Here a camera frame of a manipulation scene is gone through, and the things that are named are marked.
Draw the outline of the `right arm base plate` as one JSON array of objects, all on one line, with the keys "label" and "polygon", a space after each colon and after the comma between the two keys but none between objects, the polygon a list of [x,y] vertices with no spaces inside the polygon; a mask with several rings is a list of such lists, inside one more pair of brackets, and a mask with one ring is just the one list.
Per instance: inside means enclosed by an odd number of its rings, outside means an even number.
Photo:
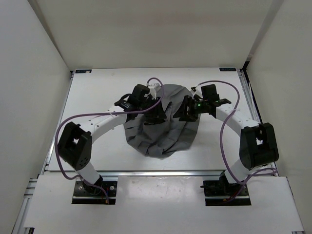
[{"label": "right arm base plate", "polygon": [[251,206],[246,185],[224,186],[218,180],[204,180],[200,186],[204,190],[205,206]]}]

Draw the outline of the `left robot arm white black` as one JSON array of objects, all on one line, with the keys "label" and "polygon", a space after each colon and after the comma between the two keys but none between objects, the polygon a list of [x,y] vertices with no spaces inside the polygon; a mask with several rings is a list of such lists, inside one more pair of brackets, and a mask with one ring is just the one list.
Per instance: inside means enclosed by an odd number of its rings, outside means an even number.
[{"label": "left robot arm white black", "polygon": [[82,180],[84,189],[91,195],[107,194],[102,186],[102,176],[91,164],[93,143],[119,125],[143,114],[148,123],[160,124],[166,119],[161,100],[163,85],[138,84],[132,93],[123,95],[102,114],[89,114],[89,119],[75,124],[72,118],[65,120],[57,131],[55,152],[58,163],[64,160]]}]

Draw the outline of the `grey pleated skirt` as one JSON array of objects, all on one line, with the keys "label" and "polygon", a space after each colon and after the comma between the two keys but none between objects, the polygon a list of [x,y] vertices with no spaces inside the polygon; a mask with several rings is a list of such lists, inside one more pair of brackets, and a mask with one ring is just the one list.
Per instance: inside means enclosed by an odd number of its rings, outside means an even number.
[{"label": "grey pleated skirt", "polygon": [[139,114],[124,126],[127,143],[145,156],[165,158],[176,151],[188,150],[197,134],[199,120],[179,121],[173,115],[177,112],[185,96],[191,92],[177,84],[164,85],[161,101],[166,118],[163,123],[146,125],[145,116]]}]

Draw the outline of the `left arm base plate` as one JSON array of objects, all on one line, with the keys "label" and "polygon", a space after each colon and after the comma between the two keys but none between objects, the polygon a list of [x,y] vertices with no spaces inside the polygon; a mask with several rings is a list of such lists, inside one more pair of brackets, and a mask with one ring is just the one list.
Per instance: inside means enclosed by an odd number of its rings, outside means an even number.
[{"label": "left arm base plate", "polygon": [[117,181],[104,180],[102,188],[106,191],[86,185],[81,180],[75,181],[72,195],[72,204],[92,204],[92,205],[115,205],[117,196]]}]

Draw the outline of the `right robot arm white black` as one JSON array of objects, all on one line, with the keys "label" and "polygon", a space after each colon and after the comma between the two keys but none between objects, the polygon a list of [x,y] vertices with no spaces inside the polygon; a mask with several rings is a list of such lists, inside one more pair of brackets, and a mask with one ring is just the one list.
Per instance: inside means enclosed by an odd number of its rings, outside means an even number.
[{"label": "right robot arm white black", "polygon": [[[209,186],[211,192],[221,191],[230,198],[238,195],[247,181],[254,176],[269,176],[275,173],[268,165],[278,161],[279,152],[274,127],[270,123],[252,120],[238,110],[226,98],[221,99],[216,85],[207,81],[191,88],[191,96],[185,96],[177,112],[179,121],[195,122],[200,114],[209,114],[222,122],[219,144],[226,170],[219,181]],[[240,138],[239,159],[230,166],[226,160],[223,134],[230,127]]]}]

